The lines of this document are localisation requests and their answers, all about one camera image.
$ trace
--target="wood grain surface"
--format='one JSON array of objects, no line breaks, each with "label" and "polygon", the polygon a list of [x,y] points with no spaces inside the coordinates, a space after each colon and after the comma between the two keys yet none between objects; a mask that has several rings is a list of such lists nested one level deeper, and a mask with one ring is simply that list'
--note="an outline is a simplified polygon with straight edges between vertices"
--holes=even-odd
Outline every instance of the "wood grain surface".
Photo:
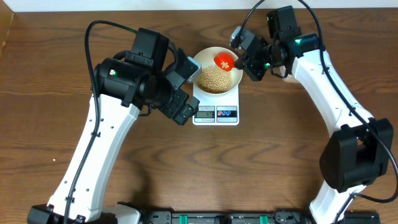
[{"label": "wood grain surface", "polygon": [[[266,12],[247,28],[269,40]],[[325,45],[353,95],[376,118],[398,128],[398,9],[317,9]],[[247,11],[126,11],[18,13],[0,64],[0,222],[23,223],[32,205],[47,203],[69,165],[90,99],[83,48],[96,19],[161,32],[187,55],[228,47]],[[303,33],[315,32],[296,10]],[[94,28],[93,64],[130,49],[134,36]],[[184,87],[192,94],[192,86]],[[127,134],[106,190],[105,205],[131,201],[174,210],[264,211],[305,208],[323,181],[318,159],[326,126],[301,85],[267,74],[244,76],[236,127],[177,126],[159,111]],[[395,135],[392,151],[398,155]],[[390,197],[392,167],[364,193]],[[377,210],[397,223],[398,202],[356,199],[350,210]]]},{"label": "wood grain surface", "polygon": [[11,9],[8,8],[6,3],[0,0],[0,60],[2,49],[6,44],[13,16],[14,13],[11,11]]}]

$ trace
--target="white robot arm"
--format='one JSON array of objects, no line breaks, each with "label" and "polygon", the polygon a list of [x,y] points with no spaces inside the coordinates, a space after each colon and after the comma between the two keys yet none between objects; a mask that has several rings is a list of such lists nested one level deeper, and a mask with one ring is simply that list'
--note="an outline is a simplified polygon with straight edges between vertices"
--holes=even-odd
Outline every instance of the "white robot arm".
[{"label": "white robot arm", "polygon": [[[88,33],[97,23],[122,27],[112,22],[94,21]],[[144,105],[149,107],[149,112],[157,108],[177,124],[184,125],[198,111],[199,101],[193,97],[187,103],[189,95],[180,87],[201,73],[201,65],[157,32],[143,28],[133,32],[137,36],[131,50],[106,58],[95,71],[90,71],[95,77],[96,88],[93,88],[86,125],[72,161],[44,209],[42,205],[32,207],[28,223],[138,223],[140,213],[136,209],[121,204],[103,209],[106,184],[121,144]],[[173,52],[175,61],[162,71],[168,49]],[[95,134],[97,114],[100,119]],[[90,151],[84,157],[94,134],[96,137],[91,148],[89,146]],[[74,185],[82,161],[80,176]],[[102,217],[105,213],[111,213],[113,217]]]},{"label": "white robot arm", "polygon": [[[320,39],[315,34],[302,35],[291,6],[268,12],[267,23],[273,44],[268,44],[263,38],[258,39],[242,27],[235,29],[230,39],[231,46],[245,51],[235,62],[235,67],[243,69],[252,81],[261,81],[268,69],[279,78],[287,78],[291,74],[307,90],[330,136],[320,158],[325,181],[310,204],[310,212],[317,224],[342,220],[351,195],[358,194],[384,175],[390,158],[369,135],[364,122],[377,131],[387,150],[391,148],[392,126],[387,119],[376,121],[359,104],[333,68],[329,54],[323,50],[331,80],[327,77],[320,58],[323,47]],[[274,68],[280,68],[282,75],[274,73]],[[343,98],[364,121],[352,114]]]},{"label": "white robot arm", "polygon": [[[340,130],[345,124],[349,127],[362,125],[356,117],[349,115],[349,109],[338,96],[326,75],[322,74],[323,68],[322,65],[320,65],[319,54],[319,50],[313,50],[305,52],[303,57],[296,58],[293,63],[292,75],[304,86],[311,96],[311,99],[325,121],[329,136],[335,131]],[[366,111],[349,92],[346,85],[333,68],[329,54],[326,51],[324,51],[324,56],[325,62],[330,68],[329,73],[338,85],[340,91],[352,105],[355,105],[357,108],[356,111],[369,122],[367,118],[372,118],[373,116]],[[339,193],[324,181],[317,197],[310,204],[310,211],[317,224],[332,223],[349,195],[353,192],[360,192],[364,188],[365,185],[358,185],[349,188],[343,193]],[[344,211],[340,215],[339,220],[343,218]]]}]

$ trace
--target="digital kitchen scale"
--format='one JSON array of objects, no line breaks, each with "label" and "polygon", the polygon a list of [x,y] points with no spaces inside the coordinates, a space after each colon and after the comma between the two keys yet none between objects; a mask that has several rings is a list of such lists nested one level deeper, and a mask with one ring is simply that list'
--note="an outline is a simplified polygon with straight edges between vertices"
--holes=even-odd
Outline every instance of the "digital kitchen scale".
[{"label": "digital kitchen scale", "polygon": [[[193,58],[200,63],[201,68],[215,66],[215,56],[220,52],[227,52],[232,56],[233,60],[237,60],[238,56],[222,47],[209,47],[197,53]],[[239,124],[239,90],[238,84],[242,79],[243,71],[233,68],[231,70],[232,84],[230,89],[225,93],[208,93],[198,87],[198,77],[193,82],[193,96],[197,98],[199,110],[193,116],[192,122],[195,125],[218,125],[218,126],[234,126]]]},{"label": "digital kitchen scale", "polygon": [[239,124],[239,89],[224,96],[206,96],[196,85],[193,96],[199,103],[199,110],[193,116],[195,125],[238,125]]}]

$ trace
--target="black cable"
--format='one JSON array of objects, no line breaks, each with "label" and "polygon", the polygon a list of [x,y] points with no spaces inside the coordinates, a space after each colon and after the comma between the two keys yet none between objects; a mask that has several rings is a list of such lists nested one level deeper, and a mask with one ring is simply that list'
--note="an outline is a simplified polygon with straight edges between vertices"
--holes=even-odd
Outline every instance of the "black cable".
[{"label": "black cable", "polygon": [[232,40],[231,42],[231,47],[233,47],[234,49],[238,48],[239,46],[239,40],[241,38],[244,26],[246,25],[247,21],[249,20],[251,14],[254,12],[254,10],[256,10],[256,8],[263,3],[265,0],[260,0],[259,2],[257,2],[256,5],[254,5],[254,7],[250,10],[249,14],[246,16],[246,18],[243,21],[243,24],[241,26],[241,29],[239,30],[238,34],[236,34],[235,38]]},{"label": "black cable", "polygon": [[351,104],[348,102],[348,100],[345,98],[345,96],[342,94],[342,92],[340,91],[340,89],[336,86],[336,83],[334,82],[334,80],[332,79],[331,75],[329,74],[328,71],[328,67],[326,66],[325,63],[325,59],[323,56],[323,52],[325,51],[325,46],[323,45],[323,39],[322,39],[322,30],[318,21],[317,16],[315,15],[314,11],[311,9],[311,7],[305,3],[303,0],[298,0],[300,3],[302,3],[307,9],[308,11],[311,13],[312,17],[315,20],[315,23],[317,24],[317,29],[318,29],[318,35],[319,35],[319,44],[320,44],[320,60],[321,60],[321,64],[322,64],[322,68],[323,68],[323,72],[325,72],[326,76],[329,79],[329,82],[331,83],[332,87],[335,89],[335,91],[337,92],[337,94],[339,95],[339,97],[341,98],[341,100],[344,102],[344,104],[347,106],[347,108],[349,109],[349,111],[360,121],[362,122],[365,127],[369,130],[369,132],[372,134],[372,136],[377,140],[378,144],[380,144],[382,146],[382,148],[386,151],[386,153],[388,154],[392,166],[394,168],[394,171],[396,173],[396,181],[397,181],[397,185],[396,185],[396,191],[394,192],[394,194],[387,199],[378,199],[378,198],[373,198],[367,195],[363,195],[360,193],[352,193],[352,196],[358,196],[358,197],[362,197],[365,198],[367,200],[370,200],[372,202],[377,202],[377,203],[389,203],[394,201],[397,197],[398,197],[398,167],[397,167],[397,162],[394,158],[394,156],[392,155],[391,151],[388,150],[387,146],[384,144],[384,142],[380,139],[379,135],[375,132],[375,130],[373,130],[372,127],[370,127],[370,125],[355,111],[355,108],[351,106]]},{"label": "black cable", "polygon": [[170,65],[166,67],[166,69],[163,71],[163,74],[167,75],[168,73],[174,71],[177,68],[178,64],[178,52],[177,48],[175,47],[175,44],[170,41],[169,43],[169,50],[173,53],[174,56],[174,62],[172,62]]},{"label": "black cable", "polygon": [[152,113],[152,105],[147,105],[147,106],[148,106],[148,113],[139,114],[138,116],[149,116]]},{"label": "black cable", "polygon": [[[273,48],[273,49],[276,49],[276,47],[277,47],[277,45],[276,45],[276,39],[278,38],[278,36],[279,36],[279,31],[275,31],[275,32],[274,32],[274,38],[272,38],[272,48]],[[278,74],[278,73],[275,73],[275,72],[274,72],[274,67],[272,67],[272,68],[271,68],[271,75],[276,76],[276,77],[278,77],[278,78],[287,78],[287,76],[288,76],[289,74],[287,73],[287,71],[285,71],[285,75],[282,76],[282,75],[280,75],[280,74]]]},{"label": "black cable", "polygon": [[95,105],[95,126],[94,126],[93,132],[91,133],[91,139],[90,139],[90,141],[89,141],[89,143],[87,145],[86,151],[85,151],[83,157],[81,158],[79,167],[77,168],[75,177],[73,178],[72,184],[70,186],[68,197],[66,198],[67,204],[65,206],[65,214],[63,216],[63,224],[67,224],[68,223],[70,204],[71,204],[71,202],[73,200],[73,192],[75,191],[77,180],[79,179],[81,170],[83,169],[83,166],[84,166],[84,164],[85,164],[85,162],[87,160],[87,157],[88,157],[88,154],[90,152],[90,149],[93,146],[95,137],[97,137],[97,135],[98,135],[98,128],[100,127],[101,111],[100,111],[100,106],[99,106],[99,103],[98,103],[98,97],[99,97],[98,96],[98,88],[97,88],[97,85],[96,85],[96,82],[95,82],[95,74],[94,74],[94,71],[93,71],[93,65],[91,64],[90,48],[89,48],[89,45],[88,45],[88,38],[90,36],[90,31],[91,31],[91,29],[93,28],[93,26],[95,24],[107,24],[107,25],[111,25],[111,26],[115,26],[115,27],[118,27],[118,28],[122,28],[122,29],[128,30],[128,31],[133,32],[135,34],[137,33],[137,31],[132,29],[132,28],[129,28],[129,27],[126,27],[126,26],[122,26],[122,25],[114,23],[114,22],[101,21],[101,20],[94,21],[87,27],[86,35],[85,35],[85,50],[86,50],[86,59],[87,59],[88,73],[90,74],[91,87],[93,88],[93,98],[94,98],[94,105]]},{"label": "black cable", "polygon": [[113,58],[122,60],[128,52],[129,52],[129,50],[122,50],[122,51],[118,52],[116,55],[114,55]]},{"label": "black cable", "polygon": [[338,211],[335,221],[333,222],[334,224],[338,223],[338,219],[340,215],[346,210],[346,207],[351,203],[352,200],[354,200],[355,196],[350,194],[347,200],[344,202],[343,206],[341,207],[340,211]]}]

